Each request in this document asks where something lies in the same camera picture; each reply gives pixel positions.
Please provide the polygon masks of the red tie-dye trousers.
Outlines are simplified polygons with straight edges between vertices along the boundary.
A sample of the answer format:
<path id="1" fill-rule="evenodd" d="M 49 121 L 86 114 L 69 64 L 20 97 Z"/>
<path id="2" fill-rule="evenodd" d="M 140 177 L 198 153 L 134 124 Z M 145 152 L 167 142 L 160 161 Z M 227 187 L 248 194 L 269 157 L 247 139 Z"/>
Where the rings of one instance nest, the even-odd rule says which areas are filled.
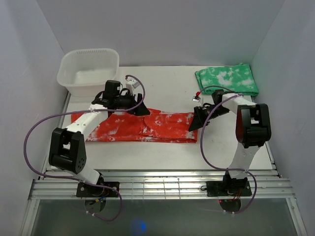
<path id="1" fill-rule="evenodd" d="M 88 136 L 88 142 L 196 143 L 198 131 L 189 131 L 193 113 L 150 109 L 147 116 L 113 114 Z"/>

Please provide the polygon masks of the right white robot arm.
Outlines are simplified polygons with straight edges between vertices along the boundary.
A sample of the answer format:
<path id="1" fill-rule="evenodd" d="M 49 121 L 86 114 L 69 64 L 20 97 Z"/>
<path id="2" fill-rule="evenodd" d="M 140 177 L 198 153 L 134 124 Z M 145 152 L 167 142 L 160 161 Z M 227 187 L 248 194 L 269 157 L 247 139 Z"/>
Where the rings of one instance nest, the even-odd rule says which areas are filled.
<path id="1" fill-rule="evenodd" d="M 235 135 L 238 141 L 233 160 L 223 169 L 221 181 L 207 181 L 209 197 L 251 196 L 248 181 L 249 167 L 258 150 L 271 138 L 269 109 L 256 104 L 233 91 L 217 89 L 212 94 L 213 104 L 205 103 L 194 108 L 189 131 L 204 130 L 211 119 L 233 112 L 236 115 Z"/>

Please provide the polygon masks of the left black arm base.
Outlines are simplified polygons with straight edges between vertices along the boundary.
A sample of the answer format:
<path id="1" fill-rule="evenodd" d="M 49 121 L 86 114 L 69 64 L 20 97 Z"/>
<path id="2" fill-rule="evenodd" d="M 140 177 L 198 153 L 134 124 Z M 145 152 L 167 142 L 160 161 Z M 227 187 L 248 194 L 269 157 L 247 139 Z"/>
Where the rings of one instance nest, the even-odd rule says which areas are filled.
<path id="1" fill-rule="evenodd" d="M 120 183 L 118 181 L 107 181 L 101 183 L 101 185 L 114 188 L 117 191 L 119 191 L 120 189 Z M 118 194 L 115 191 L 110 190 L 108 188 L 94 187 L 80 182 L 78 183 L 77 186 L 76 197 L 81 198 L 118 197 Z"/>

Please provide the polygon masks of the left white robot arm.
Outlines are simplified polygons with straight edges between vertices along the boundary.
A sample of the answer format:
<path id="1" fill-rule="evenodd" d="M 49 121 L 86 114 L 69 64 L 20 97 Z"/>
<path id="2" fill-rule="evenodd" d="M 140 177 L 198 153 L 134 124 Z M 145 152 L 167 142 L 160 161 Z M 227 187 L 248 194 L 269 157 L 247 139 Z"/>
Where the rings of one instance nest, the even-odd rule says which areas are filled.
<path id="1" fill-rule="evenodd" d="M 56 128 L 52 132 L 49 164 L 73 174 L 73 179 L 88 183 L 87 190 L 93 196 L 100 196 L 104 192 L 104 184 L 100 181 L 100 172 L 87 164 L 85 142 L 115 112 L 138 117 L 149 115 L 150 111 L 144 104 L 146 93 L 134 94 L 137 87 L 143 86 L 132 75 L 126 75 L 125 88 L 121 88 L 119 81 L 106 81 L 104 90 L 94 97 L 87 111 L 81 111 L 81 116 L 65 128 Z"/>

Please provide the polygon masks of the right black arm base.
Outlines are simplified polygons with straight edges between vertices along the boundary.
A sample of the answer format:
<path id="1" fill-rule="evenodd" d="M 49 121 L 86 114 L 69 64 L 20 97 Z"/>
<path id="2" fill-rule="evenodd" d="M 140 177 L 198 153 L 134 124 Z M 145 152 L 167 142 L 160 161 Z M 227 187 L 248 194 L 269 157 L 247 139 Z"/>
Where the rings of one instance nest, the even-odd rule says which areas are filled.
<path id="1" fill-rule="evenodd" d="M 201 191 L 206 191 L 208 197 L 249 197 L 252 190 L 248 178 L 228 179 L 223 177 L 221 181 L 207 181 L 200 187 Z"/>

